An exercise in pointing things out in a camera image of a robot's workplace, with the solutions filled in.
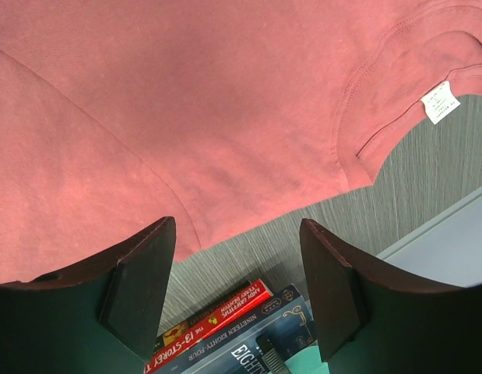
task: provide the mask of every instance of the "white tag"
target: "white tag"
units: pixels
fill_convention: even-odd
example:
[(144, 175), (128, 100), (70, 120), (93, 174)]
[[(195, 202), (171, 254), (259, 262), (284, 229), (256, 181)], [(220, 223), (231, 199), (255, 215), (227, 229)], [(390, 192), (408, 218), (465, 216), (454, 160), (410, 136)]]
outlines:
[(438, 84), (420, 101), (424, 103), (426, 114), (435, 125), (460, 105), (460, 101), (452, 95), (448, 80)]

